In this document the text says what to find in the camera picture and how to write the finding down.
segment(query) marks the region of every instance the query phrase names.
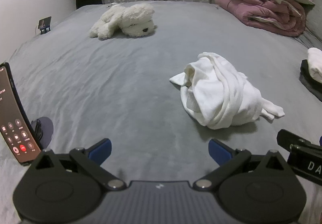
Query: small phone on stand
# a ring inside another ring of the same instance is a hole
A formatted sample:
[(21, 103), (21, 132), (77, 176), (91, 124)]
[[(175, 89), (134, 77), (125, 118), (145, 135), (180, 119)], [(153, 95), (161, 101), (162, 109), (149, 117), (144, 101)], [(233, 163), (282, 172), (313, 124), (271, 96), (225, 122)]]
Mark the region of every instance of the small phone on stand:
[(30, 164), (43, 149), (35, 138), (14, 86), (8, 63), (0, 65), (0, 132), (21, 165)]

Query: stuffed animal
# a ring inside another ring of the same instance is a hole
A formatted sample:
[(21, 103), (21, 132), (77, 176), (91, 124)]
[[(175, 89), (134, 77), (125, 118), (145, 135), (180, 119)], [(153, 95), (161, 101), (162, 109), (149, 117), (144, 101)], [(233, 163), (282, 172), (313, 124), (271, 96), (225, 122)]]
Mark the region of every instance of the stuffed animal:
[(154, 9), (148, 3), (135, 4), (131, 7), (113, 5), (93, 25), (90, 37), (109, 39), (118, 28), (130, 37), (149, 35), (155, 29), (152, 20), (153, 13)]

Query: bed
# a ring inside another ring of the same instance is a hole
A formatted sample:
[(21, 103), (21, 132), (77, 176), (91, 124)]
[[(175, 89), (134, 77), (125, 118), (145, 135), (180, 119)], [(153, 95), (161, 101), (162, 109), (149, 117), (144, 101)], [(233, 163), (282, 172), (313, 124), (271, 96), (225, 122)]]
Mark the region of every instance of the bed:
[[(88, 37), (106, 5), (84, 6), (44, 35), (24, 43), (8, 60), (30, 120), (48, 116), (54, 123), (49, 148), (67, 153), (102, 138), (112, 155), (102, 164), (130, 180), (189, 180), (218, 165), (207, 145), (217, 138), (253, 154), (277, 149), (280, 129), (318, 143), (322, 103), (299, 81), (307, 48), (290, 37), (247, 27), (217, 5), (150, 2), (155, 33), (128, 38), (116, 33), (100, 41)], [(215, 52), (246, 74), (264, 98), (282, 106), (285, 116), (211, 130), (183, 109), (178, 87), (169, 78), (183, 72), (203, 51)], [(0, 141), (0, 220), (18, 223), (12, 192), (27, 170)], [(321, 187), (300, 179), (307, 205), (300, 223), (317, 223)]]
[(322, 49), (322, 18), (320, 17), (322, 16), (322, 0), (314, 0), (314, 3), (315, 6), (304, 6), (307, 14), (305, 31), (295, 39), (307, 48), (316, 47)]

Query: blue gripper pad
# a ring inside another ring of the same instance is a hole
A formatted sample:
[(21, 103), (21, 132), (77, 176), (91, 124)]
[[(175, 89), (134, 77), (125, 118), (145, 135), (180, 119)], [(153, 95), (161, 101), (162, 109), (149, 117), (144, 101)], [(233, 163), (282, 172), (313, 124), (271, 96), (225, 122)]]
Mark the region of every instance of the blue gripper pad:
[(208, 145), (208, 151), (209, 155), (213, 158), (213, 160), (216, 161), (219, 166), (221, 166), (232, 158), (233, 150), (228, 146), (219, 143), (217, 143), (214, 140), (210, 140)]
[(89, 159), (101, 165), (112, 153), (112, 142), (109, 139), (101, 140), (90, 147), (87, 152)]

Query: black clamp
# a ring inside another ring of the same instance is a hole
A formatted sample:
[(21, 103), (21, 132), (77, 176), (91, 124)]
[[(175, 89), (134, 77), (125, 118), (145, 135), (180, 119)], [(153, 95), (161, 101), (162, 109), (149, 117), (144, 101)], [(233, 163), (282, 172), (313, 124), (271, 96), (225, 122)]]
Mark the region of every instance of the black clamp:
[(125, 189), (125, 182), (99, 166), (111, 150), (109, 139), (69, 154), (44, 149), (13, 193), (19, 214), (37, 223), (70, 222), (93, 211), (106, 192)]
[(289, 154), (288, 165), (296, 175), (322, 185), (322, 147), (289, 131), (280, 130), (277, 143)]
[(43, 130), (41, 129), (40, 119), (36, 119), (35, 121), (31, 121), (31, 126), (33, 128), (33, 131), (35, 132), (35, 137), (40, 141), (43, 136)]
[(219, 167), (194, 182), (193, 188), (213, 193), (231, 216), (244, 223), (288, 223), (299, 218), (306, 194), (277, 150), (252, 155), (212, 139), (209, 154)]

